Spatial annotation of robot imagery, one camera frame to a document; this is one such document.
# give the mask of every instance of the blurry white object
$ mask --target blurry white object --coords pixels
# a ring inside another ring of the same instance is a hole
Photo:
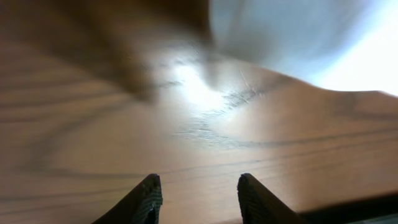
[[[398,95],[398,0],[212,0],[222,52],[330,90]]]

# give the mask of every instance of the white fabric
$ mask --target white fabric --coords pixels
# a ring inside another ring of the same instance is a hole
[[[212,0],[222,52],[331,90],[398,95],[398,0]]]

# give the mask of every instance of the white cloth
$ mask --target white cloth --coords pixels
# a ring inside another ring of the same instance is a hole
[[[212,0],[224,53],[331,90],[398,95],[398,0]]]

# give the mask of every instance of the wooden table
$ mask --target wooden table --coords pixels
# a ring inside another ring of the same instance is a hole
[[[134,3],[91,6],[91,30],[3,2],[0,223],[91,223],[150,173],[162,224],[241,223],[245,172],[297,212],[397,192],[396,98],[214,54]]]

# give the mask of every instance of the brown wooden tabletop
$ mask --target brown wooden tabletop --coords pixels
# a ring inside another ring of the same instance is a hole
[[[91,223],[150,173],[162,224],[241,223],[245,172],[297,212],[397,192],[397,98],[214,54],[133,3],[24,4],[1,6],[0,223]]]

